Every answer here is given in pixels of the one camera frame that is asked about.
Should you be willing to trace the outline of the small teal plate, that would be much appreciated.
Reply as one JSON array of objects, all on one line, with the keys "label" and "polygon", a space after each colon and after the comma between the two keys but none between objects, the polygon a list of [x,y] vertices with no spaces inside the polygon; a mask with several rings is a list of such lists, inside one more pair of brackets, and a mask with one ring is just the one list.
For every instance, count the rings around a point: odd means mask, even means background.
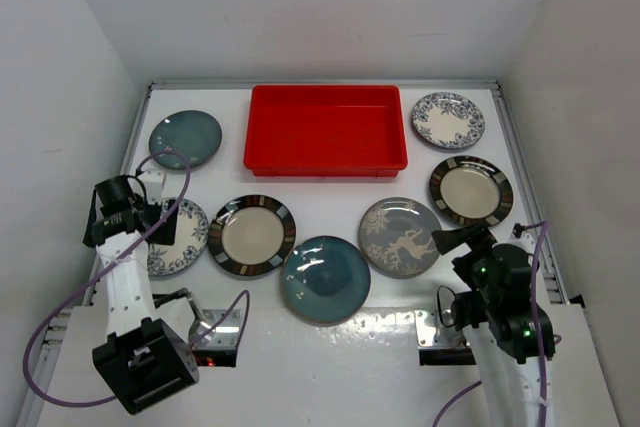
[{"label": "small teal plate", "polygon": [[222,128],[212,115],[199,110],[184,110],[161,120],[152,130],[148,148],[162,167],[182,171],[205,164],[222,143]]}]

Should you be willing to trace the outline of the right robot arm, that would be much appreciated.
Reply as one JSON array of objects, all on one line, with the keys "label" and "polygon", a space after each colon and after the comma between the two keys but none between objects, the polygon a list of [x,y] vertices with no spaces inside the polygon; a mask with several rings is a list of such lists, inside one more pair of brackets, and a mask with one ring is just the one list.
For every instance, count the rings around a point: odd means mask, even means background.
[{"label": "right robot arm", "polygon": [[452,261],[468,289],[451,304],[453,326],[469,344],[493,426],[552,426],[551,362],[556,335],[539,306],[537,276],[547,222],[515,224],[498,242],[477,223],[432,234],[437,251],[465,245]]}]

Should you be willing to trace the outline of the blue floral plate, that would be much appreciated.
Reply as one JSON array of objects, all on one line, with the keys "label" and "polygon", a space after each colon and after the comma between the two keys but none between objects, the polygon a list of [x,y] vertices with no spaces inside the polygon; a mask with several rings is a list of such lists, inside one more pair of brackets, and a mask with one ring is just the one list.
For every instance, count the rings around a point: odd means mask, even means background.
[{"label": "blue floral plate", "polygon": [[177,210],[175,241],[172,245],[150,244],[147,272],[150,277],[168,277],[189,268],[207,244],[209,222],[195,202],[183,199]]},{"label": "blue floral plate", "polygon": [[472,147],[484,135],[481,110],[468,98],[435,92],[419,99],[411,112],[415,131],[428,143],[448,150]]}]

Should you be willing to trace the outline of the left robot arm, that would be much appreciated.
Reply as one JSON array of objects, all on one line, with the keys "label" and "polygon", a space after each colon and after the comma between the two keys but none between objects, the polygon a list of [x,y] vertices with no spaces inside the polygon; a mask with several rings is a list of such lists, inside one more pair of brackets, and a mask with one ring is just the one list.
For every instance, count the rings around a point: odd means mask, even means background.
[{"label": "left robot arm", "polygon": [[154,297],[149,280],[151,245],[176,239],[180,203],[162,203],[165,182],[164,173],[147,170],[96,184],[83,238],[102,262],[108,302],[106,340],[93,349],[93,364],[131,415],[199,380],[189,345],[199,308],[187,289]]}]

